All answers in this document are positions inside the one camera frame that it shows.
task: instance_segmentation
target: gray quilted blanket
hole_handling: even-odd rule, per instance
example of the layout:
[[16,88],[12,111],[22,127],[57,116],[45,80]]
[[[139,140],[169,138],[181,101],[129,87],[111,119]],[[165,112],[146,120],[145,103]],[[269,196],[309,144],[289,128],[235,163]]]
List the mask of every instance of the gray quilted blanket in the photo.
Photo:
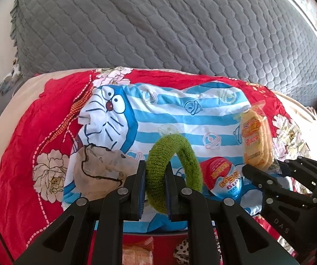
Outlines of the gray quilted blanket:
[[26,76],[169,68],[317,103],[317,38],[286,0],[15,0],[11,15]]

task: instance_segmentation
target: plastic bag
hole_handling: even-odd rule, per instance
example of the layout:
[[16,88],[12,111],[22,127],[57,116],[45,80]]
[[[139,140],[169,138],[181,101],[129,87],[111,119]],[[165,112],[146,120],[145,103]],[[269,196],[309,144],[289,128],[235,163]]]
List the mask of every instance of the plastic bag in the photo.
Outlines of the plastic bag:
[[236,200],[242,190],[239,170],[226,158],[216,156],[200,163],[203,181],[208,190],[220,200]]
[[153,265],[154,238],[144,242],[123,245],[122,265]]
[[244,145],[244,162],[262,171],[279,171],[274,158],[272,136],[267,116],[263,112],[265,101],[251,106],[240,115],[240,129]]
[[121,187],[128,176],[137,172],[139,165],[137,160],[120,150],[94,144],[83,146],[71,155],[70,160],[74,165],[76,188],[82,197],[90,201],[104,198]]

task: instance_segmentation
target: green hair tie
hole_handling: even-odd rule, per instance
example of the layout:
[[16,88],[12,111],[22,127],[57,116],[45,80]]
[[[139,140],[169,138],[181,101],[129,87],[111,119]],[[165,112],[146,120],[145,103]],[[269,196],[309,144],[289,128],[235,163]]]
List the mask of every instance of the green hair tie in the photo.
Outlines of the green hair tie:
[[164,173],[175,153],[184,168],[187,187],[201,192],[203,186],[200,165],[188,140],[180,134],[163,136],[147,157],[146,193],[153,208],[164,214],[167,213]]

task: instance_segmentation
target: red cloth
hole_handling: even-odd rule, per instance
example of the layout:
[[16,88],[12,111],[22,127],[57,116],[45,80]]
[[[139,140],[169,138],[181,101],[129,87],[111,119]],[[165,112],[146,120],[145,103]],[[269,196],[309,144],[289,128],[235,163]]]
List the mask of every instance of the red cloth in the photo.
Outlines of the red cloth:
[[[63,212],[60,202],[50,203],[36,193],[32,180],[33,167],[39,154],[49,153],[52,149],[70,155],[72,136],[76,136],[81,128],[77,123],[77,115],[92,93],[92,79],[97,74],[95,71],[85,71],[48,81],[39,99],[32,103],[20,119],[1,158],[0,232],[15,259]],[[130,79],[132,84],[149,83],[176,89],[215,80],[225,82],[242,89],[251,104],[265,100],[264,112],[274,137],[276,129],[272,125],[273,116],[281,114],[289,118],[271,91],[240,80],[158,70],[133,70],[125,78]],[[171,250],[164,249],[168,245],[167,239],[162,243],[162,254],[156,255],[164,260],[165,254],[169,252],[165,263],[167,265],[172,264]],[[2,251],[0,246],[0,263],[9,264]]]

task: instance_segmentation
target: fabric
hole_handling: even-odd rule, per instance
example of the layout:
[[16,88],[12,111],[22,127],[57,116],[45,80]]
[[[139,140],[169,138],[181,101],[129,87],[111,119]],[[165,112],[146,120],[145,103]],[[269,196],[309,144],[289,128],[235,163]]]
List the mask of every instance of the fabric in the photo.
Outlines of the fabric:
[[[64,170],[63,168],[66,167],[67,158],[65,156],[71,154],[73,140],[81,128],[76,119],[70,120],[69,128],[64,126],[68,123],[66,117],[73,112],[73,109],[75,109],[75,115],[79,114],[81,108],[74,107],[74,105],[78,104],[78,101],[81,100],[80,96],[85,92],[92,92],[92,87],[87,88],[90,81],[101,82],[101,78],[97,77],[101,77],[101,72],[102,70],[97,72],[95,70],[72,70],[34,77],[17,92],[0,117],[0,231],[14,258],[17,258],[47,228],[48,224],[63,212],[61,203],[57,200],[59,198],[57,192],[62,190],[59,187],[60,179],[62,180],[64,177],[59,174],[59,170]],[[133,70],[125,77],[110,78],[109,81],[113,84],[120,78],[121,80],[126,78],[132,83],[136,81],[151,83],[160,87],[175,87],[178,90],[212,81],[230,84],[232,87],[241,89],[251,104],[262,99],[265,100],[264,111],[268,117],[273,137],[278,136],[278,128],[273,125],[275,115],[280,114],[290,118],[284,104],[287,111],[291,113],[292,119],[299,125],[304,140],[310,146],[311,157],[317,160],[317,127],[314,127],[317,122],[310,122],[309,113],[307,114],[306,110],[298,106],[296,101],[282,94],[277,93],[275,96],[265,87],[240,80],[183,75],[171,70]],[[282,98],[287,99],[286,102],[283,101],[283,104],[280,102]],[[51,141],[45,147],[39,147],[48,140]],[[34,168],[38,165],[38,156],[42,154],[46,154],[47,158],[43,155],[39,159],[40,162],[53,166],[52,168],[44,166],[44,174],[55,177],[54,181],[57,181],[50,187],[52,197],[46,195],[43,198],[42,188],[46,184],[36,183],[33,180]],[[96,154],[103,155],[103,152],[99,151]],[[54,203],[46,200],[49,197],[53,201],[54,199],[51,199],[54,198],[53,195]],[[157,224],[164,222],[159,218],[152,219],[148,226],[154,223],[152,228],[160,227]],[[184,239],[181,238],[172,244],[175,237],[157,237],[161,245],[155,243],[158,251],[154,251],[154,264],[174,264],[174,248]],[[130,236],[128,238],[139,239],[141,237]],[[0,246],[0,262],[9,264],[3,252]]]
[[171,68],[317,104],[317,37],[287,0],[15,0],[21,71]]
[[[119,68],[100,74],[101,86],[93,90],[92,97],[80,111],[79,123],[84,126],[78,133],[81,143],[77,142],[77,150],[70,157],[74,167],[68,168],[65,178],[64,203],[72,203],[80,196],[103,198],[115,189],[106,187],[108,191],[104,190],[103,178],[110,179],[106,180],[107,184],[120,186],[133,174],[131,166],[121,171],[114,159],[106,164],[102,157],[93,156],[88,147],[83,155],[82,146],[91,145],[91,150],[105,147],[108,152],[120,150],[134,157],[138,164],[140,159],[148,160],[149,151],[162,136],[180,133],[191,144],[199,162],[223,156],[234,165],[242,166],[244,151],[235,116],[248,109],[250,103],[240,89],[222,82],[202,83],[183,90],[143,83],[128,85],[130,73],[131,69]],[[100,166],[89,166],[87,162],[92,159],[100,159]],[[186,177],[177,155],[171,164],[174,174]],[[148,218],[149,223],[145,221],[139,231],[138,224],[131,222],[126,224],[125,230],[142,233],[157,229],[152,227],[156,218],[160,220],[156,224],[161,229],[163,226],[182,229],[181,223],[170,223],[161,214],[154,215],[149,205],[144,208],[143,218]]]

